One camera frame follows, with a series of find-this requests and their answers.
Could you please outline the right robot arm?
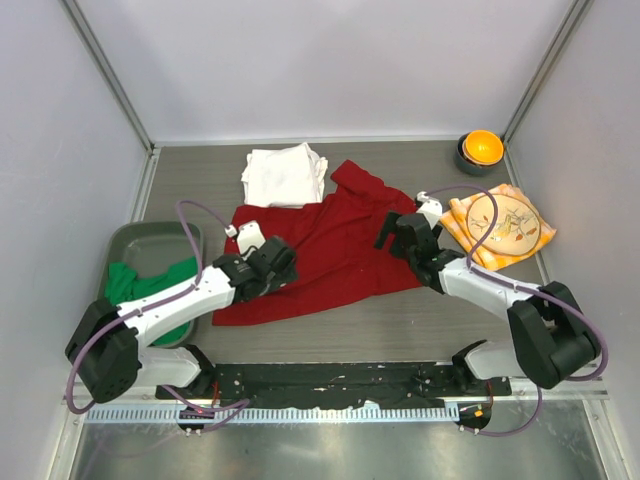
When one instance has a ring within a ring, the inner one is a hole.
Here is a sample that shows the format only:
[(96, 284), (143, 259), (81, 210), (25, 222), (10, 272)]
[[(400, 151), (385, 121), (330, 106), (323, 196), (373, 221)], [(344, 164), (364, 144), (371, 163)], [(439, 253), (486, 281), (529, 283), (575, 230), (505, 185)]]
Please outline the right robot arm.
[(390, 212), (374, 246), (405, 260), (421, 285), (466, 300), (508, 324), (509, 341), (480, 340), (453, 356), (451, 380), (457, 391), (475, 394), (498, 377), (526, 377), (552, 389), (565, 380), (601, 375), (608, 349), (566, 285), (519, 283), (490, 272), (441, 248), (440, 233), (421, 213)]

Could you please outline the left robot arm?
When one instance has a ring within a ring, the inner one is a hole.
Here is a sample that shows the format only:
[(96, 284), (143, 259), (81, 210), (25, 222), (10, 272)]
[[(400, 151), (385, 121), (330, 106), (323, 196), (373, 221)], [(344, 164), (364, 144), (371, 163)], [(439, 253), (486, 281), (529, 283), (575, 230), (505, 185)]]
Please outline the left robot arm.
[(295, 262), (295, 251), (273, 236), (244, 255), (223, 255), (156, 294), (119, 305), (106, 298), (92, 302), (65, 349), (70, 378), (82, 380), (93, 404), (113, 401), (133, 387), (153, 388), (159, 396), (211, 394), (215, 368), (198, 347), (160, 348), (156, 341), (204, 314), (295, 281)]

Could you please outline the red t-shirt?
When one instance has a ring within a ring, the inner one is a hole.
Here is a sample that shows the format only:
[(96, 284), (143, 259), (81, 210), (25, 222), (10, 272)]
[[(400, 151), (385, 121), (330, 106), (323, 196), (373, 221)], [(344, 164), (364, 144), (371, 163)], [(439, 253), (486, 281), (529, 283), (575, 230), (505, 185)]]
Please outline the red t-shirt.
[(414, 212), (414, 201), (346, 160), (331, 175), (333, 193), (301, 209), (243, 205), (235, 225), (255, 221), (297, 255), (294, 282), (212, 315), (215, 326), (252, 326), (314, 314), (419, 287), (407, 263), (374, 243), (389, 212)]

